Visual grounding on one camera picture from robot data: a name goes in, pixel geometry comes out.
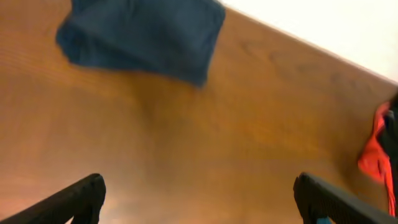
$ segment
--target navy blue fabric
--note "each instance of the navy blue fabric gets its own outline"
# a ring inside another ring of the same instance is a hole
[[[72,0],[56,39],[77,65],[146,70],[201,86],[224,18],[214,0]]]
[[[317,224],[331,224],[331,221],[329,218],[319,218],[317,219]]]

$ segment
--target wood grain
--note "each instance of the wood grain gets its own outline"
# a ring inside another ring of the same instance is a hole
[[[0,218],[92,172],[101,223],[300,223],[302,171],[386,209],[356,158],[392,84],[230,10],[202,89],[76,67],[69,10],[0,1]]]

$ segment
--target black object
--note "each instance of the black object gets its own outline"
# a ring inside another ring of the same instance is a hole
[[[0,224],[97,224],[105,200],[105,183],[99,174],[91,174]]]
[[[294,199],[304,224],[330,217],[335,223],[398,223],[394,217],[362,202],[311,174],[301,173],[294,182]]]
[[[215,0],[72,0],[57,42],[77,65],[146,70],[201,86],[224,18]]]

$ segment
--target white wall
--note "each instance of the white wall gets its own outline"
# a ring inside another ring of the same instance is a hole
[[[221,0],[398,83],[398,0]]]

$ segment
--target red cloth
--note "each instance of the red cloth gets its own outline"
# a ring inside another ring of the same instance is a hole
[[[374,116],[373,131],[365,149],[359,158],[358,167],[375,181],[384,184],[387,188],[388,209],[392,216],[396,215],[396,198],[392,183],[390,158],[377,141],[377,135],[384,127],[383,116],[389,111],[390,103],[382,104]]]

